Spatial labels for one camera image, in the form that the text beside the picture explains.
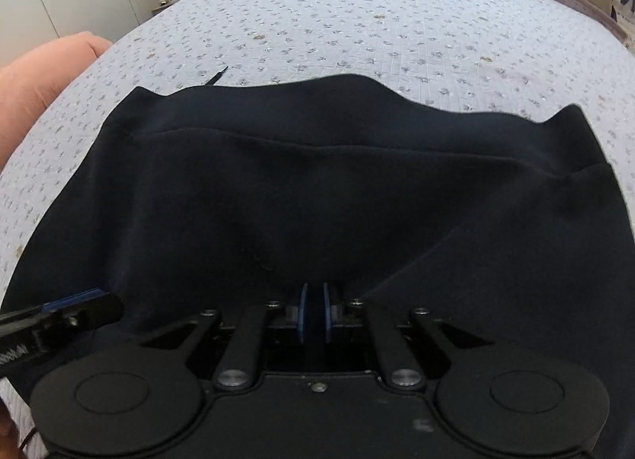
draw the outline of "black fabric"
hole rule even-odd
[[[589,368],[604,458],[635,455],[635,246],[582,112],[454,114],[337,76],[134,90],[26,247],[16,310],[93,287],[126,315],[48,368],[205,308],[304,285],[423,305]],[[28,394],[43,368],[13,379]]]

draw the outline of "screw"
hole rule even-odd
[[[414,369],[398,369],[393,371],[391,382],[399,387],[412,387],[421,382],[421,374]]]
[[[313,382],[311,383],[311,390],[314,393],[323,393],[328,389],[328,385],[324,382]]]
[[[247,374],[240,369],[226,369],[218,375],[217,381],[225,387],[239,387],[247,383]]]

